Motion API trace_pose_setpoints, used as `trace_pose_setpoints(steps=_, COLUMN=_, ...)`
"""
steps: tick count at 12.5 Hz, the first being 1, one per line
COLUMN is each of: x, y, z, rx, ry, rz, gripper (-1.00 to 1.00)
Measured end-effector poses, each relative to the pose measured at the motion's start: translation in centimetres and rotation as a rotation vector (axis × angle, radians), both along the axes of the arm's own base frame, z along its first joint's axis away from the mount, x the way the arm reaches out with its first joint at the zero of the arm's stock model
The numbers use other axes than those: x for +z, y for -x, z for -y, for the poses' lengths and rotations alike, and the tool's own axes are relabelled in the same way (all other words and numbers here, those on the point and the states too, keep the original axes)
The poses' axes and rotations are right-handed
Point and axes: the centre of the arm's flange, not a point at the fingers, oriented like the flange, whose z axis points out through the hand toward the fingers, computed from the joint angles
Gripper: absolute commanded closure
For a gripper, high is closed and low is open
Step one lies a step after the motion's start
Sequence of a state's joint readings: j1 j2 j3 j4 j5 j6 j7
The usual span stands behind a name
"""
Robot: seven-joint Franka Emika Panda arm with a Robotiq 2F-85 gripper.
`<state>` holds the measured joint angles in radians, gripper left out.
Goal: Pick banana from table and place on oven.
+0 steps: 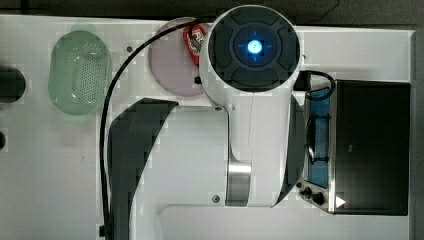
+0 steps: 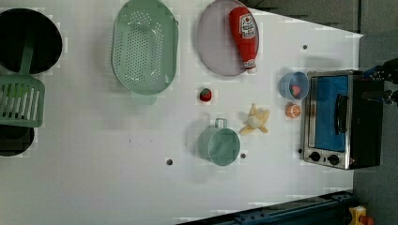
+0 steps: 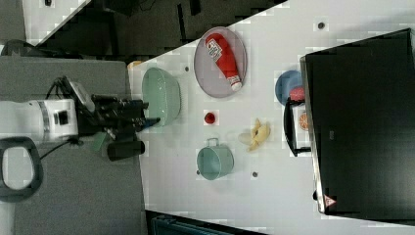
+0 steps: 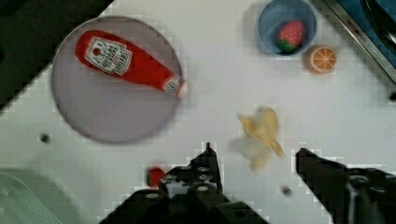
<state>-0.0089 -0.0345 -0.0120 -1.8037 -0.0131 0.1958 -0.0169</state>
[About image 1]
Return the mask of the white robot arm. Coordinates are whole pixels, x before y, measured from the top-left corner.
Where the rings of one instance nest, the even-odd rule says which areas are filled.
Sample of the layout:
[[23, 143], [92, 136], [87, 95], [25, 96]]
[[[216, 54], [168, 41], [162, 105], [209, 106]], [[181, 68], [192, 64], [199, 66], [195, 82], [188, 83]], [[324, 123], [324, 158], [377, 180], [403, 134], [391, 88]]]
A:
[[107, 240], [162, 240], [160, 215], [172, 206], [276, 205], [300, 57], [298, 34], [277, 11], [242, 5], [219, 16], [199, 62], [208, 105], [143, 98], [111, 124]]

